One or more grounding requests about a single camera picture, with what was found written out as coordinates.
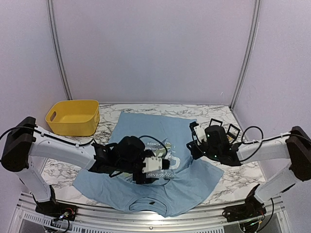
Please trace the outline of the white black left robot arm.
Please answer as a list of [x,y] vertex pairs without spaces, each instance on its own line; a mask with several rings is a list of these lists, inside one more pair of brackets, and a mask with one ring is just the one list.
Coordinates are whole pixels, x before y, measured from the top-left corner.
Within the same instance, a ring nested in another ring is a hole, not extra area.
[[33,166],[32,157],[62,161],[111,178],[123,172],[131,173],[138,184],[152,182],[146,177],[148,172],[167,168],[167,163],[156,158],[138,137],[126,136],[118,143],[106,145],[95,140],[81,144],[46,131],[30,116],[5,131],[2,137],[6,141],[1,165],[17,174],[31,191],[36,211],[53,217],[63,217],[65,212],[73,215],[76,207],[56,201],[54,189]]

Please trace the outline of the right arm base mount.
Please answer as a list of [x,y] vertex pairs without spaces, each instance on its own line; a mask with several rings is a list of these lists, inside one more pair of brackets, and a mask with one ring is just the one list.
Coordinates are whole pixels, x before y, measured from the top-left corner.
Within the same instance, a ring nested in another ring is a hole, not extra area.
[[222,212],[222,216],[226,218],[227,222],[241,221],[264,214],[266,214],[266,209],[262,205],[257,208],[247,204],[228,206]]

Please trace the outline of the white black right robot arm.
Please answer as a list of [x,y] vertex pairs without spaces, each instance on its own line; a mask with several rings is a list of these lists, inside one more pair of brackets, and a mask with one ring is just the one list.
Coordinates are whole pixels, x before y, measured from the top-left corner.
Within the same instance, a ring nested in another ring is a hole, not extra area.
[[263,215],[266,213],[265,202],[286,192],[296,183],[311,179],[311,139],[299,126],[274,137],[240,142],[236,141],[237,134],[221,125],[202,129],[193,122],[190,129],[192,141],[186,147],[194,160],[206,157],[231,167],[263,160],[289,160],[268,181],[252,188],[243,204],[226,207],[223,216],[227,221]]

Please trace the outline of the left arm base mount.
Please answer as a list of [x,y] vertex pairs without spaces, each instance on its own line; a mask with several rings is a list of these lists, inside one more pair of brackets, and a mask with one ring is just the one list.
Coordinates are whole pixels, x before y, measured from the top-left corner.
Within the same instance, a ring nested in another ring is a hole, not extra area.
[[36,208],[35,208],[35,211],[37,213],[40,213],[46,216],[51,216],[53,218],[59,218],[65,212],[68,212],[69,216],[64,217],[64,218],[69,221],[75,220],[77,210],[78,208],[76,205],[71,205],[71,204],[61,203],[61,202],[57,202],[56,205],[39,203],[36,205]]

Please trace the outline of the black brooch box lid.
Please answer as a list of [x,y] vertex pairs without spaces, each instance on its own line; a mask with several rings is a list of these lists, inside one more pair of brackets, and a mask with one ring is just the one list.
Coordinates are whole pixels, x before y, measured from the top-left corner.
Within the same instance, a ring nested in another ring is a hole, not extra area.
[[226,136],[230,144],[233,144],[239,137],[241,130],[233,124],[229,124]]

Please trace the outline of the light blue printed t-shirt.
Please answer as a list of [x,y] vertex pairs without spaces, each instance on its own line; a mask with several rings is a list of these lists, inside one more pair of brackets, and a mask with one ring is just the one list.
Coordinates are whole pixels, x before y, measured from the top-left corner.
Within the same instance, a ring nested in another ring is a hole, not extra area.
[[187,212],[209,197],[224,173],[192,158],[186,147],[191,141],[189,124],[179,117],[121,113],[110,141],[141,137],[146,149],[170,161],[169,169],[148,173],[157,179],[151,184],[136,184],[128,173],[110,178],[81,170],[73,186],[87,198],[124,212],[148,210],[164,217]]

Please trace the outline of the black brooch box base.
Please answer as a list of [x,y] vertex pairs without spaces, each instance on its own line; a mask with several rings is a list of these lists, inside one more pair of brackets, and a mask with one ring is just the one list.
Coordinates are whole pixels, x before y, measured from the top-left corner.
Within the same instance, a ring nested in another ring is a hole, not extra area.
[[211,118],[209,126],[222,126],[223,122],[218,119]]

